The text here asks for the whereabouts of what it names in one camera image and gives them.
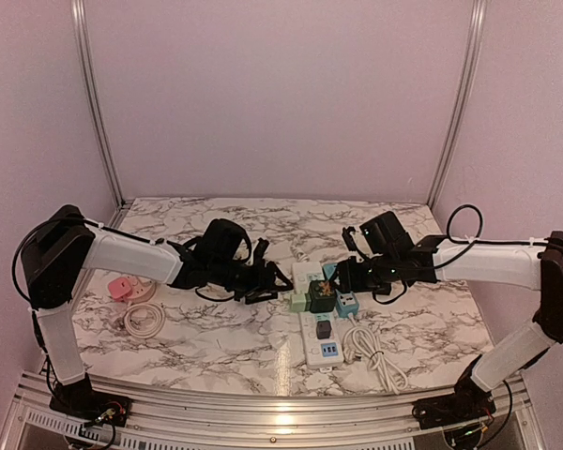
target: vent grille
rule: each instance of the vent grille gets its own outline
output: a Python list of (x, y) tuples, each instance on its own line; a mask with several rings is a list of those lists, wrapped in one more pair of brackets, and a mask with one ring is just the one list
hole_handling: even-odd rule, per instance
[[(28, 410), (26, 422), (36, 427), (48, 429), (54, 433), (63, 434), (70, 438), (86, 438), (97, 441), (100, 435), (90, 429), (81, 429), (81, 424), (67, 417), (53, 415), (50, 412), (38, 411), (33, 408)], [(157, 439), (153, 437), (138, 437), (137, 434), (129, 434), (123, 428), (117, 429), (119, 437), (116, 447), (125, 450), (237, 450), (236, 448), (208, 445), (195, 446), (188, 443), (174, 442), (170, 440)], [(404, 438), (395, 441), (376, 442), (368, 445), (342, 446), (342, 447), (312, 447), (311, 450), (416, 450), (412, 438)]]

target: power adapter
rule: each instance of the power adapter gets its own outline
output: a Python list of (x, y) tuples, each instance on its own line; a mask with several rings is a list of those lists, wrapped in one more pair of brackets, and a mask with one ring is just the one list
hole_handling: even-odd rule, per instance
[[(326, 278), (330, 279), (336, 270), (335, 263), (324, 264), (323, 272), (326, 274)], [(358, 300), (353, 292), (341, 293), (336, 290), (336, 311), (338, 312), (338, 317), (347, 319), (349, 314), (356, 316), (358, 313)]]

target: aluminum frame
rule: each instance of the aluminum frame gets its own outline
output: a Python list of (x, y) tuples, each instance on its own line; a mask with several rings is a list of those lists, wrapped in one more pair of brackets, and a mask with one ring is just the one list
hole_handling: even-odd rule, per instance
[(111, 152), (111, 145), (109, 144), (109, 138), (102, 118), (98, 88), (96, 86), (96, 77), (94, 76), (94, 66), (92, 64), (92, 53), (90, 49), (89, 35), (87, 32), (87, 22), (85, 20), (84, 0), (72, 0), (71, 10), (73, 15), (73, 24), (75, 26), (75, 38), (77, 40), (80, 65), (82, 67), (82, 75), (84, 77), (85, 93), (90, 107), (94, 131), (96, 132), (102, 166), (104, 167), (104, 171), (106, 173), (106, 179), (114, 204), (117, 208), (122, 208), (125, 206), (126, 202), (123, 197), (123, 190), (121, 188), (121, 183), (119, 182), (113, 154)]
[[(454, 156), (457, 138), (463, 122), (464, 111), (469, 99), (473, 86), (476, 68), (479, 60), (479, 49), (481, 46), (481, 37), (483, 25), (486, 16), (486, 7), (489, 0), (474, 0), (471, 20), (469, 24), (469, 32), (467, 37), (467, 45), (465, 50), (465, 59), (459, 88), (455, 104), (450, 118), (449, 129), (444, 141), (442, 153), (438, 160), (434, 179), (428, 192), (427, 204), (433, 209), (440, 197), (442, 188), (446, 182), (449, 171), (449, 165)], [(85, 92), (87, 95), (90, 113), (99, 144), (99, 153), (106, 173), (109, 189), (117, 208), (124, 208), (126, 204), (133, 202), (133, 199), (126, 199), (117, 175), (116, 164), (109, 144), (108, 134), (104, 125), (102, 112), (99, 104), (98, 88), (96, 77), (94, 75), (94, 67), (92, 62), (92, 53), (90, 49), (89, 33), (87, 30), (87, 20), (85, 17), (85, 1), (71, 0), (71, 9), (73, 15), (73, 23), (75, 25), (75, 36), (78, 44), (78, 53), (82, 74), (84, 77)]]
[(461, 80), (459, 81), (459, 90), (455, 99), (452, 117), (450, 118), (449, 130), (444, 141), (440, 160), (435, 170), (434, 180), (430, 187), (428, 200), (426, 204), (430, 209), (434, 209), (437, 205), (442, 188), (446, 183), (449, 174), (449, 166), (454, 157), (459, 131), (463, 122), (467, 101), (471, 95), (476, 69), (479, 61), (479, 49), (481, 47), (481, 37), (483, 25), (486, 18), (486, 0), (474, 0), (473, 9), (471, 11), (471, 22), (469, 24), (469, 35), (467, 37), (467, 47), (465, 50), (465, 60)]
[[(136, 448), (133, 442), (149, 440), (200, 450), (381, 447), (439, 431), (440, 428), (419, 429), (411, 416), (412, 402), (451, 392), (446, 387), (399, 396), (269, 397), (167, 389), (100, 376), (93, 376), (92, 381), (100, 391), (125, 395), (133, 401), (127, 426), (118, 430), (122, 448)], [(523, 380), (512, 377), (510, 385), (525, 449), (543, 450)], [(507, 389), (501, 385), (494, 395), (496, 416), (504, 416), (509, 407)], [(50, 397), (44, 374), (23, 373), (8, 412), (0, 450), (17, 449), (25, 425), (38, 424), (29, 420), (30, 412), (46, 416), (46, 429), (54, 430), (54, 420), (66, 421), (72, 427), (82, 422), (51, 411)], [(66, 425), (57, 430), (67, 434)], [(96, 432), (108, 441), (109, 429)]]

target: white power strip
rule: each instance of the white power strip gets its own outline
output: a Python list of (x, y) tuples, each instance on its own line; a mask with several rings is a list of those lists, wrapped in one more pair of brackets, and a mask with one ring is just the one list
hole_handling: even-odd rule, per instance
[(294, 279), (294, 291), (296, 293), (307, 293), (311, 281), (326, 279), (319, 262), (295, 262), (292, 264), (292, 278)]
[[(301, 312), (298, 316), (307, 367), (337, 368), (341, 366), (344, 362), (344, 353), (333, 312), (318, 314)], [(331, 335), (328, 339), (317, 338), (317, 322), (320, 321), (329, 321), (331, 324)]]

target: black bracket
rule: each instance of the black bracket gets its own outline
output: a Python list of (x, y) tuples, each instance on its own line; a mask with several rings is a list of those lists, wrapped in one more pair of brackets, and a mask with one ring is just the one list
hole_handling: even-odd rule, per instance
[(454, 394), (422, 398), (413, 406), (413, 417), (421, 429), (446, 427), (496, 412), (491, 392), (482, 391), (472, 380), (471, 371), (481, 356), (473, 360), (455, 384)]
[(83, 380), (73, 384), (63, 385), (58, 382), (50, 400), (51, 410), (88, 421), (95, 421), (102, 413), (113, 408), (115, 415), (111, 422), (116, 427), (125, 426), (130, 406), (131, 400), (128, 397), (92, 389), (87, 374)]
[[(552, 232), (551, 244), (563, 247), (563, 232)], [(534, 315), (542, 331), (563, 343), (563, 252), (548, 247), (540, 261), (540, 309)]]

